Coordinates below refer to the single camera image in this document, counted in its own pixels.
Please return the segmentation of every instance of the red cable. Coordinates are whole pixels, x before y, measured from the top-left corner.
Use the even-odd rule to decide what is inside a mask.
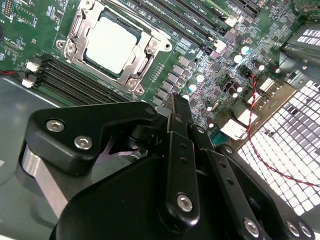
[[[14,71],[1,71],[0,70],[0,74],[4,74],[4,75],[14,75],[16,74]]]
[[[286,178],[286,179],[289,179],[289,180],[293,180],[295,181],[296,183],[299,183],[299,184],[305,184],[309,187],[320,187],[320,184],[313,184],[313,183],[310,183],[308,181],[302,181],[302,180],[299,180],[299,179],[296,179],[294,178],[293,176],[290,176],[290,175],[286,175],[282,172],[280,172],[278,169],[276,169],[275,167],[272,167],[270,166],[267,162],[265,162],[262,157],[260,156],[258,150],[256,149],[254,143],[252,142],[252,139],[251,139],[251,128],[252,128],[252,115],[254,113],[254,107],[255,107],[255,104],[256,104],[256,94],[257,94],[257,79],[255,78],[255,75],[252,74],[251,77],[250,77],[253,81],[253,101],[252,101],[252,104],[251,104],[251,109],[250,109],[250,117],[249,117],[249,125],[248,125],[248,129],[247,129],[247,134],[248,134],[248,140],[251,144],[251,147],[253,148],[253,151],[255,153],[255,155],[257,156],[257,158],[271,171],[279,174],[280,176]]]

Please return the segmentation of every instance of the black mechanical bracket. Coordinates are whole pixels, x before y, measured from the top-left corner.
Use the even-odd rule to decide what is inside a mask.
[[[51,239],[314,240],[230,146],[213,147],[176,97],[166,116],[127,102],[30,117],[17,174],[59,218]],[[96,161],[141,149],[146,157],[92,183]]]

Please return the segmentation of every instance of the capacitor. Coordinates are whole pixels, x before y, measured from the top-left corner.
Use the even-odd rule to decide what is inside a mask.
[[[212,111],[212,105],[209,101],[205,101],[204,103],[205,105],[205,109],[208,111],[208,112],[211,112]]]
[[[186,92],[182,93],[181,96],[182,96],[184,99],[187,99],[188,101],[190,100],[190,97],[189,97],[188,93],[186,93]]]
[[[230,88],[228,92],[234,99],[238,97],[238,93],[233,88]]]
[[[256,69],[258,69],[259,71],[263,71],[263,70],[265,70],[265,65],[263,65],[263,63],[262,62],[260,62],[260,61],[255,61],[254,62],[254,67],[256,68]]]
[[[273,64],[269,66],[269,70],[275,74],[281,73],[281,68]]]
[[[195,75],[195,79],[196,79],[197,83],[200,84],[205,80],[205,76],[203,76],[203,74],[201,72],[198,72]]]
[[[233,61],[234,61],[236,64],[240,64],[243,59],[244,59],[244,58],[243,58],[241,55],[236,55],[236,56],[234,56]]]
[[[243,91],[243,88],[240,86],[238,82],[235,82],[233,84],[234,89],[236,90],[237,93],[241,93]]]
[[[250,53],[250,48],[248,46],[243,46],[241,48],[241,54],[242,55],[248,55]]]
[[[2,52],[0,52],[0,61],[4,60],[6,60],[6,56]]]
[[[214,121],[212,120],[211,117],[208,117],[206,119],[206,123],[208,124],[208,128],[210,128],[210,129],[212,129],[215,126],[215,123],[214,123]]]
[[[194,83],[190,83],[188,87],[189,87],[189,91],[191,93],[193,93],[197,90],[197,85],[195,85]]]

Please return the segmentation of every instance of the metal mesh grille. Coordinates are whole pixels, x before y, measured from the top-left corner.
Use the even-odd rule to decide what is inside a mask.
[[[252,137],[270,166],[314,184],[320,184],[319,92],[320,86],[309,81]],[[320,204],[320,187],[308,187],[270,171],[249,142],[238,153],[298,215]]]

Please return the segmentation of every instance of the motherboard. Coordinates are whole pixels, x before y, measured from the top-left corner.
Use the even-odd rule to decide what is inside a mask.
[[[252,79],[262,106],[282,86],[281,46],[305,21],[290,0],[1,1],[0,71],[28,72],[26,88],[67,106],[157,107],[178,93],[196,124],[234,140],[246,132]]]

